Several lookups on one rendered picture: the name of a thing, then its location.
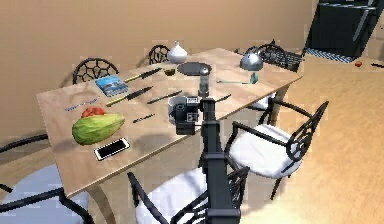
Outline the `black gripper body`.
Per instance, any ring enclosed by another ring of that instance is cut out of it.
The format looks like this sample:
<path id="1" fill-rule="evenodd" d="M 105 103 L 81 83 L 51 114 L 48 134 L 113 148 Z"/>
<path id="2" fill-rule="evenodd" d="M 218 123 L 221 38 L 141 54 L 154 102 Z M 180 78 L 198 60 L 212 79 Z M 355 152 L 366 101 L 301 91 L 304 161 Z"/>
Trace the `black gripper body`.
<path id="1" fill-rule="evenodd" d="M 177 135 L 194 135 L 197 112 L 187 104 L 176 104 L 173 108 Z"/>

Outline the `black chair white cushion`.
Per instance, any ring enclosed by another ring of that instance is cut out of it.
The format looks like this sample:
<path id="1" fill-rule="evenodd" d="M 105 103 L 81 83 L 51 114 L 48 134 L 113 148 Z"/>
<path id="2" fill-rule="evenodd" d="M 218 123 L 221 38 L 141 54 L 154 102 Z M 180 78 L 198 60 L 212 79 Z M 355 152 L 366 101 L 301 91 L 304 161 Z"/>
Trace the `black chair white cushion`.
<path id="1" fill-rule="evenodd" d="M 155 45 L 148 53 L 149 64 L 162 63 L 168 60 L 168 52 L 170 49 L 165 45 Z"/>
<path id="2" fill-rule="evenodd" d="M 0 224 L 95 224 L 86 192 L 68 198 L 55 164 L 23 178 L 13 187 L 0 183 L 7 195 L 0 202 Z"/>
<path id="3" fill-rule="evenodd" d="M 282 47 L 276 45 L 275 41 L 261 45 L 258 48 L 263 63 L 275 65 L 292 72 L 298 70 L 302 61 L 301 55 L 285 51 Z"/>
<path id="4" fill-rule="evenodd" d="M 74 69 L 72 83 L 78 84 L 118 73 L 118 68 L 104 58 L 87 58 Z"/>
<path id="5" fill-rule="evenodd" d="M 295 132 L 288 134 L 272 125 L 272 113 L 276 105 L 289 108 L 308 118 Z M 290 177 L 301 165 L 316 128 L 329 105 L 322 103 L 314 114 L 293 104 L 272 98 L 254 128 L 232 122 L 232 134 L 225 146 L 237 167 L 248 167 L 249 171 L 265 178 L 275 179 L 270 199 L 273 199 L 280 182 Z"/>
<path id="6" fill-rule="evenodd" d="M 201 168 L 181 173 L 147 194 L 132 172 L 127 174 L 132 189 L 136 224 L 239 224 L 249 169 L 227 175 L 231 208 L 210 208 L 206 176 Z"/>

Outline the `wooden dining table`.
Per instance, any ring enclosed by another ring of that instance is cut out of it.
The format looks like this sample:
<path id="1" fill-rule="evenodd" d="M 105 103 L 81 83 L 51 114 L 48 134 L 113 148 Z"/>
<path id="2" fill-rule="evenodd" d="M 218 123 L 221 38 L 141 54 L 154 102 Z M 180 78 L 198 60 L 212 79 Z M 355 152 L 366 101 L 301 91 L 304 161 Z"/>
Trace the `wooden dining table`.
<path id="1" fill-rule="evenodd" d="M 219 80 L 245 82 L 249 78 L 250 73 L 239 67 L 239 54 L 216 48 L 196 53 L 188 59 L 211 66 L 211 97 L 221 98 L 231 94 L 228 99 L 216 105 L 218 119 L 228 117 L 273 92 L 283 97 L 290 84 L 303 77 L 302 73 L 266 64 L 257 72 L 259 80 L 254 85 L 217 83 Z M 166 76 L 163 72 L 158 72 L 129 84 L 131 91 L 147 86 L 153 88 L 133 100 L 124 100 L 111 107 L 106 106 L 110 99 L 105 97 L 93 82 L 37 95 L 61 182 L 68 197 L 125 171 L 183 139 L 175 133 L 175 127 L 169 122 L 167 101 L 161 100 L 154 104 L 147 102 L 178 90 L 182 90 L 185 95 L 195 95 L 198 92 L 199 79 L 180 73 Z M 64 110 L 94 98 L 98 98 L 95 104 L 105 111 L 119 113 L 125 117 L 124 125 L 105 142 L 125 138 L 130 143 L 129 149 L 103 161 L 98 161 L 95 157 L 94 150 L 98 147 L 96 144 L 81 146 L 72 137 L 72 125 L 80 118 L 87 105 L 72 111 Z M 133 120 L 152 113 L 155 116 L 132 123 Z"/>

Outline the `black butter knife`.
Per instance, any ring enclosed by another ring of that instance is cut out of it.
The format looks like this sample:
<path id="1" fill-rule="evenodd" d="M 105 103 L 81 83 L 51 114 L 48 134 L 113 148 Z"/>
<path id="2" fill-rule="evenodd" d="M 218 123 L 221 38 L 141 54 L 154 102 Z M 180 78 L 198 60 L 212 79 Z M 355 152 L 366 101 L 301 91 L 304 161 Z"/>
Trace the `black butter knife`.
<path id="1" fill-rule="evenodd" d="M 149 100 L 147 102 L 147 104 L 153 104 L 153 103 L 156 103 L 160 100 L 163 100 L 163 99 L 167 99 L 167 98 L 171 98 L 171 97 L 174 97 L 174 96 L 177 96 L 179 95 L 180 93 L 182 93 L 183 91 L 182 90 L 179 90 L 179 91 L 176 91 L 176 92 L 173 92 L 173 93 L 170 93 L 170 94 L 167 94 L 167 95 L 164 95 L 164 96 L 161 96 L 161 97 L 157 97 L 155 99 L 152 99 L 152 100 Z"/>

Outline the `black fork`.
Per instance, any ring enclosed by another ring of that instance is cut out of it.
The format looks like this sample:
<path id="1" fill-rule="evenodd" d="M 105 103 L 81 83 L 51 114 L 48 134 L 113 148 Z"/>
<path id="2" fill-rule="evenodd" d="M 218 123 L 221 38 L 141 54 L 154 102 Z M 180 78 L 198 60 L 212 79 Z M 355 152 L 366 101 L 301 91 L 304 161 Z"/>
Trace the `black fork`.
<path id="1" fill-rule="evenodd" d="M 138 122 L 140 122 L 140 121 L 143 121 L 143 120 L 145 120 L 145 119 L 151 118 L 151 117 L 153 117 L 153 116 L 155 116 L 154 113 L 149 114 L 149 115 L 146 115 L 146 116 L 144 116 L 144 117 L 137 118 L 137 119 L 133 120 L 132 123 L 138 123 Z"/>

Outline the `grey pepper shaker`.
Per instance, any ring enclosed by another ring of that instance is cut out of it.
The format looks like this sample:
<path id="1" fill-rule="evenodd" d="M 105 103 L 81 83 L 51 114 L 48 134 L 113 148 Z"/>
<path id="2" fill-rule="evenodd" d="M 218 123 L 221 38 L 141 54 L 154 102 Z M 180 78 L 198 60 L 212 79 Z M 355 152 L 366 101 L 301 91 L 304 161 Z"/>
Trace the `grey pepper shaker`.
<path id="1" fill-rule="evenodd" d="M 200 81 L 198 95 L 202 98 L 209 96 L 209 74 L 208 68 L 202 68 L 200 70 Z"/>

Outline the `dark grey plate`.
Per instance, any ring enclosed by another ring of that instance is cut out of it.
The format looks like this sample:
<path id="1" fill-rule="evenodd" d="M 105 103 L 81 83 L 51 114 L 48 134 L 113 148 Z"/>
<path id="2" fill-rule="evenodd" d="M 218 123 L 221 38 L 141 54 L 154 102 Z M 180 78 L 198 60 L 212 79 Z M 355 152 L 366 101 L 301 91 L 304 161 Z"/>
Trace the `dark grey plate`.
<path id="1" fill-rule="evenodd" d="M 185 62 L 177 67 L 177 71 L 186 76 L 200 76 L 203 69 L 212 70 L 209 64 L 202 62 Z"/>

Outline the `blue book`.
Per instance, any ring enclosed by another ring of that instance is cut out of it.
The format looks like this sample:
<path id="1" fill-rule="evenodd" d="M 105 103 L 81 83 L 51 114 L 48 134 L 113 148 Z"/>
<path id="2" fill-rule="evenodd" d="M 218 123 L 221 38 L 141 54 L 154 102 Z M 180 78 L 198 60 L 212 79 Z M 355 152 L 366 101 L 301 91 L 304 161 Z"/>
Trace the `blue book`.
<path id="1" fill-rule="evenodd" d="M 128 86 L 116 75 L 99 78 L 95 81 L 95 84 L 107 97 L 128 91 Z"/>

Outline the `green lettuce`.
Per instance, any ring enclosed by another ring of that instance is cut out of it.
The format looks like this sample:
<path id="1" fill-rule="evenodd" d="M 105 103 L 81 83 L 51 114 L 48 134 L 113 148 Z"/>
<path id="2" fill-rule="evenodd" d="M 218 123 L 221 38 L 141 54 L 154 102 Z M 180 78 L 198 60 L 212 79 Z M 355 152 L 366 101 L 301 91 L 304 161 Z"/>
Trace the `green lettuce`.
<path id="1" fill-rule="evenodd" d="M 111 137 L 125 123 L 120 114 L 93 115 L 81 118 L 72 126 L 72 136 L 80 145 L 92 145 Z"/>

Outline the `teal spatula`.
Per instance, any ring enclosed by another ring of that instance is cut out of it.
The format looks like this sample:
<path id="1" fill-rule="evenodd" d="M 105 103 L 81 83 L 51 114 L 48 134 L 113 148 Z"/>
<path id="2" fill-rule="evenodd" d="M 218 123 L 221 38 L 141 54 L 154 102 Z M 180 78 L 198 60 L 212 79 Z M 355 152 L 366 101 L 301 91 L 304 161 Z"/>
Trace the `teal spatula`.
<path id="1" fill-rule="evenodd" d="M 217 83 L 235 83 L 235 84 L 256 84 L 258 81 L 258 75 L 254 72 L 251 74 L 250 79 L 248 82 L 241 82 L 241 81 L 225 81 L 225 80 L 219 80 L 216 81 Z"/>

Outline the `red tomato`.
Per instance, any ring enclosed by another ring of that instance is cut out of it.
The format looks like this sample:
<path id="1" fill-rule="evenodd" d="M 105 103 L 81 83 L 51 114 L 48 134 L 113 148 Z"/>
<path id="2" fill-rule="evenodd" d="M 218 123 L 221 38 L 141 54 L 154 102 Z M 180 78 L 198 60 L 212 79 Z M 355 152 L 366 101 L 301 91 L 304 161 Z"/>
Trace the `red tomato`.
<path id="1" fill-rule="evenodd" d="M 85 111 L 82 112 L 81 117 L 89 117 L 89 116 L 94 116 L 94 115 L 104 115 L 105 112 L 102 108 L 100 107 L 88 107 Z"/>

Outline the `silver kettle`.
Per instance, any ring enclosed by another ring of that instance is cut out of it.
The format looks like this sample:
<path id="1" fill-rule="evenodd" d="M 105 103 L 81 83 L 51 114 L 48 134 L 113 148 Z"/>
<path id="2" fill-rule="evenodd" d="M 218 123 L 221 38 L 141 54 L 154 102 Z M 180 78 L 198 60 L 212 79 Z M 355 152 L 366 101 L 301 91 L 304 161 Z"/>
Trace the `silver kettle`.
<path id="1" fill-rule="evenodd" d="M 247 71 L 259 71 L 263 68 L 263 59 L 257 46 L 250 47 L 240 60 L 240 67 Z"/>

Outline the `blue pen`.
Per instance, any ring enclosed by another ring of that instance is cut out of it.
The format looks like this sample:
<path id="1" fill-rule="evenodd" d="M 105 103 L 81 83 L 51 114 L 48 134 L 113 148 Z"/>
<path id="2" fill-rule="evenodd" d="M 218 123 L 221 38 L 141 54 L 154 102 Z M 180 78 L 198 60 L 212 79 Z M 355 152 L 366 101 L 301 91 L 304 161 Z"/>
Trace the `blue pen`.
<path id="1" fill-rule="evenodd" d="M 65 111 L 72 111 L 80 106 L 83 106 L 83 105 L 86 105 L 86 104 L 93 104 L 95 103 L 96 101 L 98 100 L 98 98 L 94 98 L 92 100 L 89 100 L 89 101 L 86 101 L 86 102 L 83 102 L 83 103 L 80 103 L 80 104 L 77 104 L 77 105 L 73 105 L 73 106 L 70 106 L 68 108 L 65 108 L 64 110 Z"/>

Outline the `black fridge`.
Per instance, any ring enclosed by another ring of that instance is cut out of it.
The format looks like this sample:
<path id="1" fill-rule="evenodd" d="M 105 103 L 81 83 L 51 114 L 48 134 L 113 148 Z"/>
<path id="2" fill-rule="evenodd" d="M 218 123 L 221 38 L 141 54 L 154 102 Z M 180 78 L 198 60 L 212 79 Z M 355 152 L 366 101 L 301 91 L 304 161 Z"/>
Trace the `black fridge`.
<path id="1" fill-rule="evenodd" d="M 305 52 L 343 63 L 359 58 L 384 10 L 384 0 L 318 0 Z"/>

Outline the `yellow handled black knife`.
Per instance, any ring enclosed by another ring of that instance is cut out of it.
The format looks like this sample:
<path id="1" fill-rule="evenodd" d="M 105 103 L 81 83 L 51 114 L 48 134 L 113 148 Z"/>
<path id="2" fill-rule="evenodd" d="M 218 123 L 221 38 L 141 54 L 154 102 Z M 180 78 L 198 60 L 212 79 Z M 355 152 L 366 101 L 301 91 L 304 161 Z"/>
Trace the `yellow handled black knife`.
<path id="1" fill-rule="evenodd" d="M 150 70 L 150 71 L 146 71 L 146 72 L 144 72 L 142 74 L 130 77 L 130 78 L 124 80 L 124 82 L 128 83 L 128 82 L 134 81 L 134 80 L 139 79 L 139 78 L 145 79 L 145 78 L 147 78 L 147 77 L 149 77 L 149 76 L 159 72 L 160 70 L 162 70 L 162 68 L 156 68 L 156 69 L 153 69 L 153 70 Z"/>
<path id="2" fill-rule="evenodd" d="M 119 103 L 119 102 L 121 102 L 123 100 L 128 100 L 128 101 L 132 100 L 132 99 L 134 99 L 134 98 L 136 98 L 136 97 L 146 93 L 147 91 L 151 90 L 152 88 L 153 88 L 153 86 L 148 86 L 148 87 L 142 88 L 142 89 L 137 90 L 137 91 L 135 91 L 133 93 L 130 93 L 130 94 L 124 96 L 124 97 L 120 97 L 120 98 L 114 99 L 114 100 L 108 102 L 106 104 L 106 106 L 107 107 L 111 107 L 112 105 L 114 105 L 116 103 Z"/>

